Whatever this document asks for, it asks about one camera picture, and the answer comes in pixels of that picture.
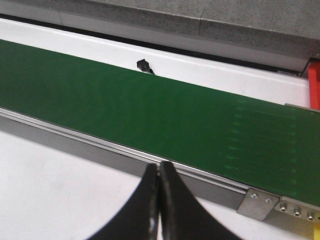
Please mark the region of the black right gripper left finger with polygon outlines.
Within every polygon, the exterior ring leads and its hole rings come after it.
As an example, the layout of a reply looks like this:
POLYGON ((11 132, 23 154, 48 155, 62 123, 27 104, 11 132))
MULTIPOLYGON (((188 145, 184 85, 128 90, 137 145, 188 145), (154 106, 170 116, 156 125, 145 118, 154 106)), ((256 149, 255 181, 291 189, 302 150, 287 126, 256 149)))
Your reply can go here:
POLYGON ((159 208, 157 165, 150 163, 135 191, 117 214, 91 240, 155 240, 159 208))

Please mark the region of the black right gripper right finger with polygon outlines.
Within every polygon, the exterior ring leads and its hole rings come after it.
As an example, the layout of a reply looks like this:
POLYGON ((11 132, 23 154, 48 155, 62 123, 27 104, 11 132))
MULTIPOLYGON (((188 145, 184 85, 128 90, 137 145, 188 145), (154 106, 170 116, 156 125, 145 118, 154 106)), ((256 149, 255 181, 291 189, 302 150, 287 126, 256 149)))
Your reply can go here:
POLYGON ((194 197, 170 161, 159 169, 159 210, 164 240, 239 240, 194 197))

